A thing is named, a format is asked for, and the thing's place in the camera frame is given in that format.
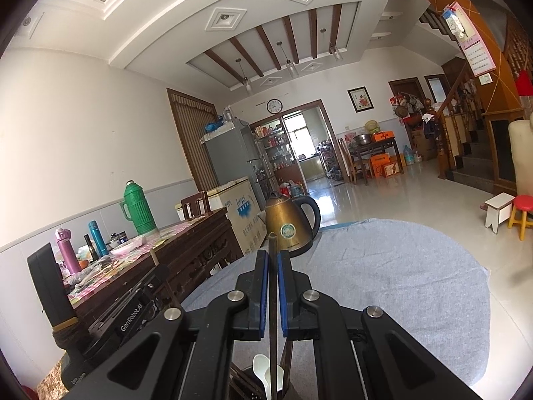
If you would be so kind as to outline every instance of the metal screw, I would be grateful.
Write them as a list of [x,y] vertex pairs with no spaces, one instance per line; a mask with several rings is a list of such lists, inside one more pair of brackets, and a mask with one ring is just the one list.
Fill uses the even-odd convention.
[[374,319],[377,319],[378,317],[381,317],[383,316],[383,310],[376,306],[376,305],[372,305],[370,307],[367,308],[367,314],[374,318]]
[[306,290],[303,292],[303,299],[306,301],[316,301],[318,298],[320,298],[320,293],[316,290]]
[[244,293],[240,290],[232,290],[230,293],[228,293],[228,299],[232,302],[240,301],[244,298]]
[[180,318],[181,310],[179,308],[172,307],[166,310],[164,315],[165,319],[167,320],[176,320]]

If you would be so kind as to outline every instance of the wooden ceiling beam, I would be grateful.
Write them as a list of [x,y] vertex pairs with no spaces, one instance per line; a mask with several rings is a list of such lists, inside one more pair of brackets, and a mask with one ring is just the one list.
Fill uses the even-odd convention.
[[337,46],[338,26],[340,24],[340,11],[342,10],[342,4],[336,4],[333,6],[333,17],[331,18],[331,36],[329,37],[330,50],[331,47]]
[[235,49],[241,53],[241,55],[244,57],[244,59],[250,64],[252,68],[254,68],[255,73],[257,73],[260,77],[264,77],[265,74],[261,72],[261,69],[259,69],[259,66],[254,62],[254,59],[249,55],[249,53],[244,49],[244,46],[239,42],[239,39],[236,37],[230,38],[231,45],[235,47]]
[[212,49],[208,49],[204,52],[205,55],[207,55],[211,60],[213,60],[215,63],[217,63],[222,69],[227,71],[231,76],[233,76],[237,81],[239,81],[241,84],[244,84],[244,79],[237,71],[234,70],[228,63],[226,63],[222,58],[219,57],[217,53],[215,53]]
[[309,33],[311,36],[311,55],[316,58],[318,55],[318,34],[316,33],[316,9],[308,10],[309,14]]
[[299,63],[298,50],[296,49],[296,40],[294,39],[294,31],[292,31],[292,24],[290,23],[290,17],[283,17],[283,25],[285,27],[285,32],[289,38],[290,51],[292,52],[292,59],[295,64]]
[[272,62],[274,63],[274,66],[278,71],[281,70],[281,65],[279,64],[278,57],[276,57],[274,48],[272,48],[272,45],[270,45],[270,41],[268,40],[268,36],[265,33],[265,29],[263,29],[262,25],[258,25],[255,30],[259,33],[259,37],[263,41],[263,44],[265,44],[265,48],[270,54],[270,58],[272,58]]

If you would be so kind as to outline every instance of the blue tablecloth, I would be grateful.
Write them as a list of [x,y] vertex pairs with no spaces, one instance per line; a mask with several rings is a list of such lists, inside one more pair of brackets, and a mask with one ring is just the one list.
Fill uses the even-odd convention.
[[[382,307],[468,385],[483,376],[489,356],[488,273],[441,232],[369,219],[321,230],[311,250],[291,261],[315,290],[341,306]],[[233,290],[237,276],[253,270],[254,263],[252,253],[230,264],[194,290],[183,307],[204,307]],[[278,332],[278,360],[283,344]],[[268,355],[268,332],[261,342],[236,342],[233,361],[245,368],[257,353]],[[290,378],[302,398],[317,398],[311,341],[294,343]]]

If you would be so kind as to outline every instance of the blue gripper pad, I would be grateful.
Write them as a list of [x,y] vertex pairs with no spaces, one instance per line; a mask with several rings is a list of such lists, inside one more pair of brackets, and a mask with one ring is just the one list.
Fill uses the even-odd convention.
[[265,325],[267,323],[267,285],[268,285],[268,255],[263,263],[263,283],[261,286],[261,320],[259,321],[259,331],[261,338],[265,336]]
[[278,253],[278,284],[279,284],[279,312],[281,316],[281,330],[283,336],[287,338],[287,296],[285,294],[285,281],[283,279],[283,264],[281,263],[281,253]]

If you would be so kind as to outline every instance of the electric kettle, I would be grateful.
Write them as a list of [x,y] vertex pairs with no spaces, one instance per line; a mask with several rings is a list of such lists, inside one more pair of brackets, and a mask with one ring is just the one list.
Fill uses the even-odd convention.
[[[303,204],[313,209],[312,229],[302,209]],[[266,232],[278,237],[278,251],[289,250],[290,256],[295,257],[313,246],[313,239],[320,228],[320,209],[311,197],[290,199],[279,192],[272,192],[265,210]]]

